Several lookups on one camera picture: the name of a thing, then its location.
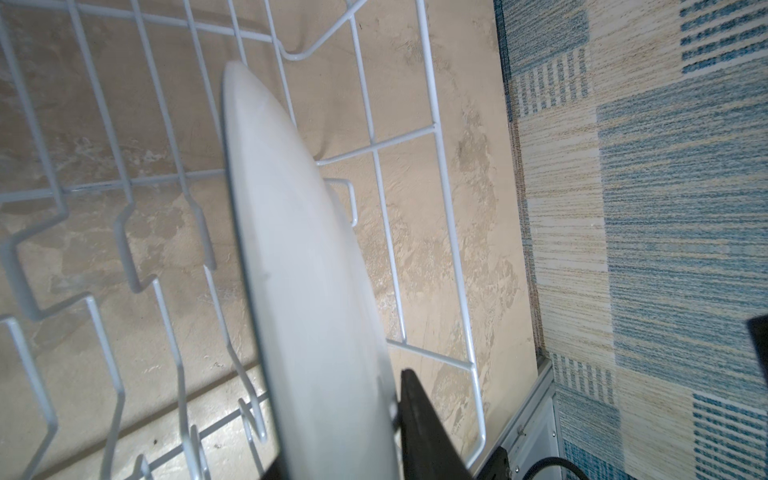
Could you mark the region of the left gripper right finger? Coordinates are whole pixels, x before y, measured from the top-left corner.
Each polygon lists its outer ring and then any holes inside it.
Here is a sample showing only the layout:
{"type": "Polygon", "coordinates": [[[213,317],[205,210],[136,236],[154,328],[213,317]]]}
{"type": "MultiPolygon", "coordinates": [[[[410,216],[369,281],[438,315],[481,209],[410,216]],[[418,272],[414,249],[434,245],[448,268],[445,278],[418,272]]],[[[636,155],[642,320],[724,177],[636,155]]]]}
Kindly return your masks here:
{"type": "Polygon", "coordinates": [[[417,374],[400,375],[399,419],[405,479],[472,479],[417,374]]]}

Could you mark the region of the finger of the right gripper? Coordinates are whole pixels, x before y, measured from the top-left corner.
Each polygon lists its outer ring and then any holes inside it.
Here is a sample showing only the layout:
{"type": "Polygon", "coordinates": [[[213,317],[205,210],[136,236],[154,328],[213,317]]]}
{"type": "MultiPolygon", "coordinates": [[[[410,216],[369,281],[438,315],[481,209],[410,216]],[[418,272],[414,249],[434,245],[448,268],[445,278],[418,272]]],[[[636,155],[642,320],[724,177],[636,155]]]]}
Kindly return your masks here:
{"type": "Polygon", "coordinates": [[[768,383],[768,315],[752,318],[746,326],[764,381],[768,383]]]}

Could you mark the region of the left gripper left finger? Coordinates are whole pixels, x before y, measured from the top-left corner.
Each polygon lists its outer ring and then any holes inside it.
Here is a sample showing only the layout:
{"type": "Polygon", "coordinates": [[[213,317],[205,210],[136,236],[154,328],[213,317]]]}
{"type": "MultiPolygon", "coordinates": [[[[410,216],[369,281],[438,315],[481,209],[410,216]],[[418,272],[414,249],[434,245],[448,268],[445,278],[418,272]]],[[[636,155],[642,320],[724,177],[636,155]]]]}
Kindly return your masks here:
{"type": "Polygon", "coordinates": [[[282,458],[276,458],[269,468],[261,476],[261,480],[289,480],[285,462],[282,458]]]}

